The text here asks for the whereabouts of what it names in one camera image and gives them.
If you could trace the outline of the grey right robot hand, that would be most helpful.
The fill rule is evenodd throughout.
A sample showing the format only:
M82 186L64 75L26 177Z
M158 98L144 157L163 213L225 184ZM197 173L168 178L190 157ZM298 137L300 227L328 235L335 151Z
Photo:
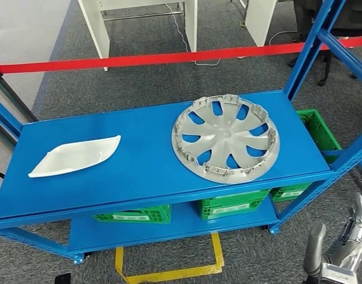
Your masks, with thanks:
M356 271L362 261L362 195L356 193L341 234L323 253L326 233L322 221L310 228L303 262L307 275L304 283L357 283Z

